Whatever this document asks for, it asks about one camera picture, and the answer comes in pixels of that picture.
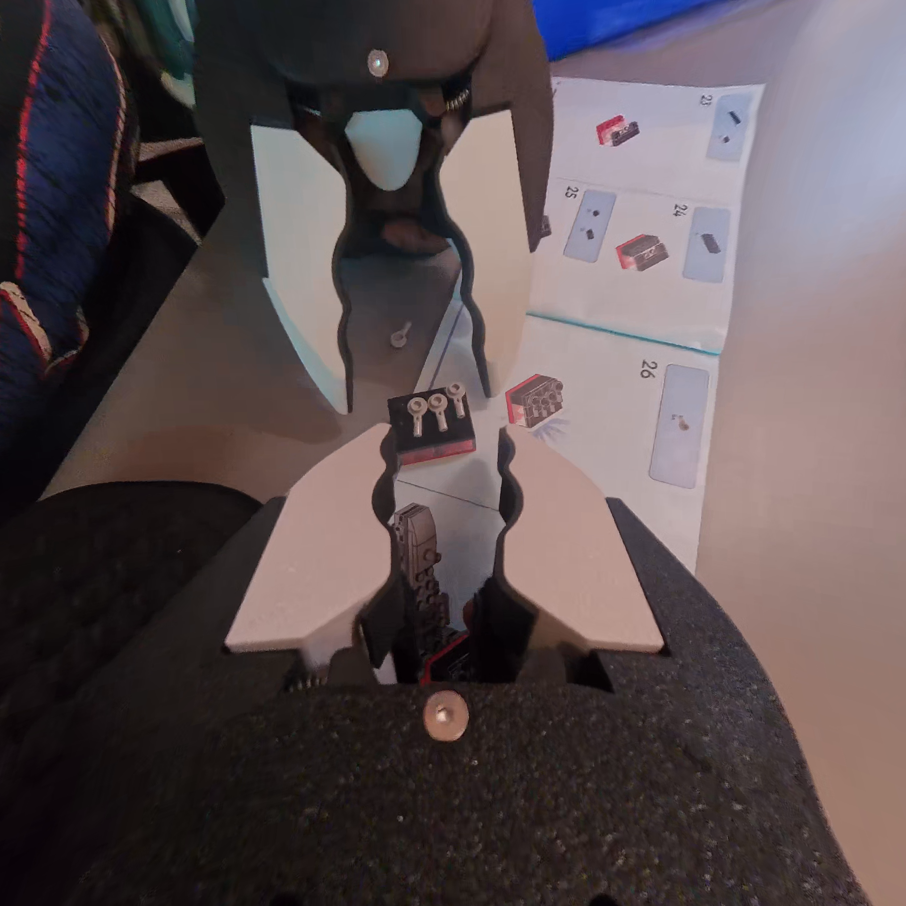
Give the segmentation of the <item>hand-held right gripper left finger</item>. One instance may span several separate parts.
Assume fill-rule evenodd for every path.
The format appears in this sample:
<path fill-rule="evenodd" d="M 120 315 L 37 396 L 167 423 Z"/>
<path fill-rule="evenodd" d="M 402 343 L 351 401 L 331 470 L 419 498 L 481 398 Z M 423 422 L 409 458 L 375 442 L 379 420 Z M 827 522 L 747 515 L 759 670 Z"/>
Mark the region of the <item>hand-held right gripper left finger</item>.
<path fill-rule="evenodd" d="M 226 635 L 233 654 L 293 651 L 309 670 L 353 649 L 382 685 L 398 682 L 392 648 L 405 620 L 391 528 L 395 436 L 380 423 L 297 481 Z"/>

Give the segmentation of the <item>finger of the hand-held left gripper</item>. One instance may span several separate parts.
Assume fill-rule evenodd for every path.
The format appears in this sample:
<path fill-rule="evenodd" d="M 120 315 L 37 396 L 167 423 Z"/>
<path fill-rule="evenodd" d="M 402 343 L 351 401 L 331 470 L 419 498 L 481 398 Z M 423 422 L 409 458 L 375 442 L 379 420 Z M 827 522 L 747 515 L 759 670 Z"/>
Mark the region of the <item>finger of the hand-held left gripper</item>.
<path fill-rule="evenodd" d="M 340 173 L 299 133 L 250 127 L 266 253 L 266 292 L 315 387 L 349 411 L 334 252 L 346 226 Z"/>
<path fill-rule="evenodd" d="M 532 271 L 509 110 L 470 120 L 439 168 L 438 187 L 461 261 L 473 356 L 492 399 L 520 350 Z"/>

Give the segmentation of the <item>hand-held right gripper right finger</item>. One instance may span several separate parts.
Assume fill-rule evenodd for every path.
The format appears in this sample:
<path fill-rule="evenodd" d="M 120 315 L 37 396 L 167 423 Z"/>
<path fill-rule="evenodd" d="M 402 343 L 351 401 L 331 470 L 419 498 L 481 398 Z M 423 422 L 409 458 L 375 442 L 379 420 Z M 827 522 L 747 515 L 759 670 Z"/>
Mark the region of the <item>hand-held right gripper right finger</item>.
<path fill-rule="evenodd" d="M 517 425 L 499 431 L 496 467 L 503 527 L 480 586 L 480 681 L 514 682 L 534 655 L 569 675 L 598 652 L 663 654 L 605 493 Z"/>

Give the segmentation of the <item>black toy brick block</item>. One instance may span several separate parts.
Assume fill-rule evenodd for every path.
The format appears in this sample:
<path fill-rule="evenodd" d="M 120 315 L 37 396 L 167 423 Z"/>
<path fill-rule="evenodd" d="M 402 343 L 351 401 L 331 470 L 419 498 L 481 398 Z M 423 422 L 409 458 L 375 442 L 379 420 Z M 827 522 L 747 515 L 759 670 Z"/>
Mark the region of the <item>black toy brick block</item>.
<path fill-rule="evenodd" d="M 476 434 L 471 419 L 467 394 L 465 398 L 466 416 L 464 419 L 457 419 L 454 406 L 448 399 L 446 411 L 448 431 L 441 433 L 437 430 L 436 419 L 428 409 L 423 419 L 422 437 L 414 438 L 412 436 L 411 417 L 406 411 L 409 398 L 419 395 L 428 402 L 428 398 L 434 393 L 441 392 L 447 396 L 446 388 L 447 386 L 433 388 L 428 391 L 418 391 L 409 395 L 390 398 L 387 401 L 389 419 L 395 437 L 398 465 L 400 467 L 470 454 L 477 450 Z"/>

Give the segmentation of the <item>step-page instruction booklet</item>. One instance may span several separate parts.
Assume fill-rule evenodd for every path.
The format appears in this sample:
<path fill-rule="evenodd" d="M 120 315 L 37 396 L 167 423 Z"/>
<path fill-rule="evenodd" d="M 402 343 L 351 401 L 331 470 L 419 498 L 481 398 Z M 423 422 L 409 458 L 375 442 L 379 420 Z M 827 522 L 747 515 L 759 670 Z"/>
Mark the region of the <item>step-page instruction booklet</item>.
<path fill-rule="evenodd" d="M 452 625 L 491 574 L 497 437 L 526 428 L 696 567 L 719 356 L 764 85 L 553 79 L 554 145 L 522 340 L 487 400 L 456 291 L 416 391 L 459 382 L 478 449 L 405 467 Z"/>

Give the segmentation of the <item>black mesh cushion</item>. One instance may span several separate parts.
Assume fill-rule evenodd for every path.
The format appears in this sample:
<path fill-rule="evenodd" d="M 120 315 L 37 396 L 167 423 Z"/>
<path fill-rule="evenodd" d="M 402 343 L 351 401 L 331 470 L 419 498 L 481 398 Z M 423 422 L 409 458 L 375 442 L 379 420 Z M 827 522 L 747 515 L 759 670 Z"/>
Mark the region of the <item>black mesh cushion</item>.
<path fill-rule="evenodd" d="M 282 503 L 119 483 L 2 528 L 2 904 L 268 904 L 228 757 L 262 746 L 292 658 L 224 639 Z"/>

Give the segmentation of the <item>large blue plastic bin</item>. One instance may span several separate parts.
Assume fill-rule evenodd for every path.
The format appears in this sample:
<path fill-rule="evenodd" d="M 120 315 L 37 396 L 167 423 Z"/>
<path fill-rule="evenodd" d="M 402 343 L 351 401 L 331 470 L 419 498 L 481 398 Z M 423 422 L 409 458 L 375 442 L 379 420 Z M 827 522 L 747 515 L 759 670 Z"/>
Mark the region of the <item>large blue plastic bin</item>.
<path fill-rule="evenodd" d="M 549 62 L 715 4 L 714 1 L 533 1 Z"/>

